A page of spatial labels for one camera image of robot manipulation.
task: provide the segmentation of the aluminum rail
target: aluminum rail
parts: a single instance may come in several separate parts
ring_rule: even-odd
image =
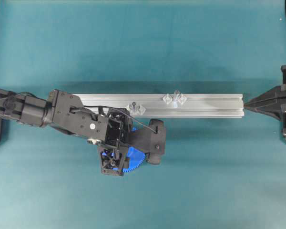
[[[125,107],[144,118],[241,118],[242,94],[74,94],[87,106]],[[97,108],[90,108],[98,113]]]

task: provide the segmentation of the blue gear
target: blue gear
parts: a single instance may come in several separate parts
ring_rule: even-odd
[[[123,168],[124,173],[130,172],[139,167],[139,165],[142,164],[145,159],[145,153],[134,147],[129,147],[127,157],[129,157],[129,166],[128,168]]]

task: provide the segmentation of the black clamp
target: black clamp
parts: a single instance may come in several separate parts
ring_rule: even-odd
[[[283,123],[283,136],[286,140],[286,65],[281,67],[283,84],[244,104],[244,108],[273,117]]]

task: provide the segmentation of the metal plate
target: metal plate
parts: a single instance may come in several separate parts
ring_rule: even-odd
[[[132,102],[146,110],[135,117],[146,118],[241,118],[244,116],[242,94],[183,94],[187,100],[166,104],[166,94],[75,94],[84,105],[127,107]]]

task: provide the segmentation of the teal table surface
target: teal table surface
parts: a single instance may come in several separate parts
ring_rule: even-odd
[[[280,85],[283,0],[0,1],[0,88],[243,93]],[[166,154],[124,177],[96,147],[4,122],[0,229],[286,229],[281,124],[165,119]]]

